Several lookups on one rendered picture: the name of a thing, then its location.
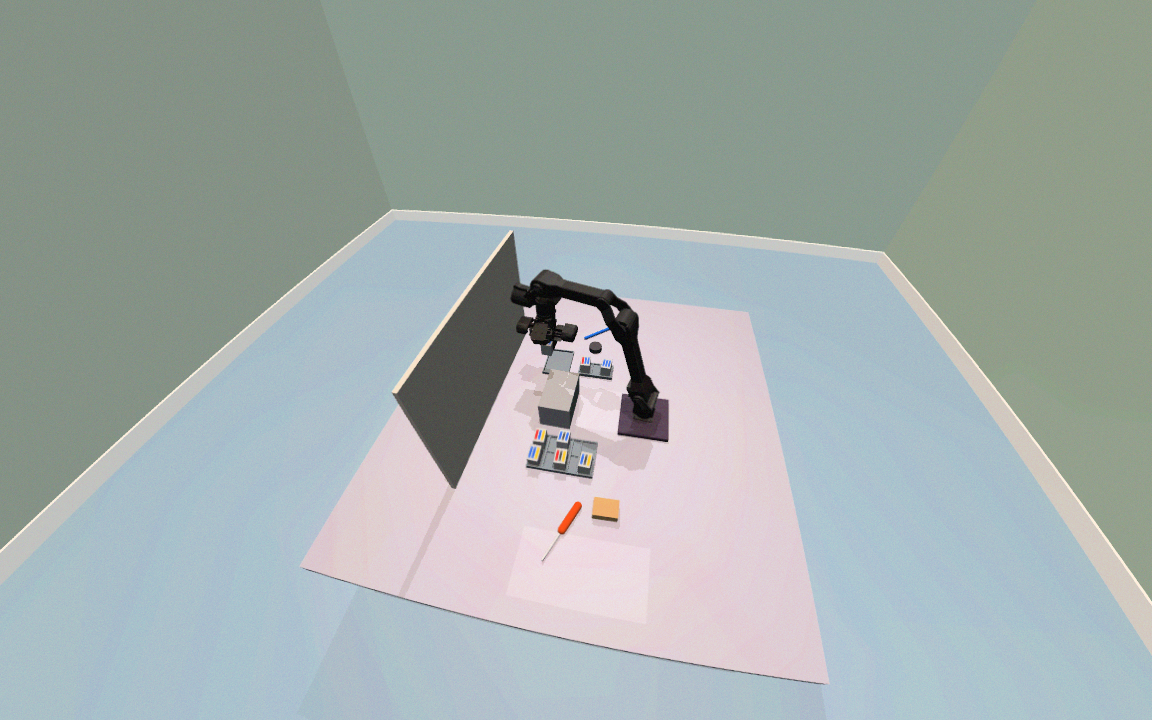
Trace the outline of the dark grey wall panel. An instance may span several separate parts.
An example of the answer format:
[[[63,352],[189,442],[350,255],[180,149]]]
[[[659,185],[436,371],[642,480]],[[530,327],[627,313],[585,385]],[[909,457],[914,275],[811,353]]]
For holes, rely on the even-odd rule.
[[[508,232],[392,391],[452,488],[525,338],[516,331],[524,306],[509,300],[516,283],[515,232]]]

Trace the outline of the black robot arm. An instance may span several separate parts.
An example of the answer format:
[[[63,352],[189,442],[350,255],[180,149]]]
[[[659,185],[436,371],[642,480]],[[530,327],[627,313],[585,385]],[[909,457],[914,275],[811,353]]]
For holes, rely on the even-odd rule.
[[[556,304],[562,300],[573,300],[579,304],[598,306],[605,325],[611,329],[614,340],[622,344],[626,353],[628,374],[631,379],[626,389],[628,397],[634,401],[634,416],[636,420],[649,420],[652,423],[657,406],[657,397],[660,391],[657,389],[652,377],[646,376],[641,355],[641,346],[637,342],[637,331],[639,331],[639,316],[635,313],[632,306],[628,306],[626,300],[620,300],[612,290],[600,290],[593,286],[581,285],[566,281],[561,275],[543,270],[532,279],[529,285],[513,285],[511,304],[521,306],[536,306],[536,313],[550,316],[556,313]],[[612,306],[617,306],[620,314],[614,318]],[[535,319],[530,340],[535,344],[548,344],[554,341],[556,332],[550,320],[538,323]]]

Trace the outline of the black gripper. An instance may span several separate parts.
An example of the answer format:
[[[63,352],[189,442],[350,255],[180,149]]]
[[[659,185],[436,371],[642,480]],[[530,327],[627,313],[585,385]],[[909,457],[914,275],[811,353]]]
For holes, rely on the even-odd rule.
[[[554,348],[556,348],[558,341],[561,342],[563,340],[564,342],[573,343],[573,340],[575,340],[577,332],[579,332],[579,327],[577,327],[577,325],[568,323],[564,323],[564,325],[556,325],[558,323],[556,313],[550,316],[540,316],[536,313],[535,318],[532,318],[532,316],[521,316],[516,325],[517,333],[526,334],[526,332],[530,331],[529,333],[530,336],[532,332],[532,324],[535,324],[535,319],[538,319],[538,323],[544,323],[544,320],[550,320],[550,324],[553,325],[553,329],[554,332],[556,332],[556,338],[554,338],[553,341],[553,350]]]

